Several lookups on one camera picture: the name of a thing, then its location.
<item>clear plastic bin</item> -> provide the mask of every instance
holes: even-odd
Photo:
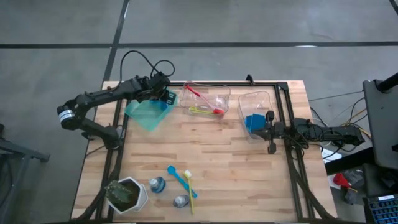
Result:
[[[266,91],[258,91],[239,96],[238,113],[248,142],[264,142],[263,138],[251,133],[266,124],[266,113],[272,110],[271,99]]]
[[[147,131],[153,131],[157,125],[173,110],[177,104],[176,97],[173,105],[160,100],[144,100],[141,103],[133,100],[126,106],[124,112]]]
[[[201,94],[201,96],[204,96],[213,106],[223,110],[224,113],[214,113],[213,108],[205,100],[186,88],[187,85]],[[180,106],[185,108],[184,112],[189,115],[221,119],[228,111],[230,96],[231,89],[228,86],[202,85],[187,81],[184,83],[183,90],[181,91]]]

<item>red spoon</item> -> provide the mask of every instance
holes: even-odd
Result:
[[[214,105],[212,105],[204,96],[202,96],[200,93],[198,93],[197,91],[193,90],[193,88],[191,88],[189,85],[185,86],[186,89],[188,89],[189,91],[191,91],[193,94],[195,94],[197,97],[200,97],[201,99],[203,99],[210,107],[211,109],[213,109],[213,114],[223,114],[224,110],[221,108],[218,108]]]

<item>green plant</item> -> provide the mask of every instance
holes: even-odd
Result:
[[[123,206],[130,204],[133,201],[134,192],[123,184],[112,180],[108,186],[105,187],[106,198],[113,204]]]

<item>teal bin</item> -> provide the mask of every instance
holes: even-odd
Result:
[[[177,104],[177,97],[173,105],[160,100],[144,100],[141,103],[134,100],[124,112],[147,131],[153,131],[157,125],[173,110]]]

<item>gray floor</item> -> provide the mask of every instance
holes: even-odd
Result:
[[[0,44],[110,43],[123,0],[0,0]],[[398,40],[398,15],[387,0],[184,1],[129,4],[121,42],[300,42]],[[119,49],[111,80],[118,79]],[[171,60],[172,80],[305,80],[310,99],[362,90],[363,80],[398,71],[398,47],[148,49],[152,61]],[[109,49],[0,49],[0,123],[10,141],[51,153],[33,162],[15,223],[68,220],[87,145],[60,127],[56,107],[101,86]],[[150,68],[130,55],[124,79]],[[164,65],[166,73],[170,68]],[[361,93],[312,101],[330,125]],[[361,103],[356,111],[364,108]],[[359,123],[369,130],[367,121]],[[339,217],[363,221],[362,208],[334,192]]]

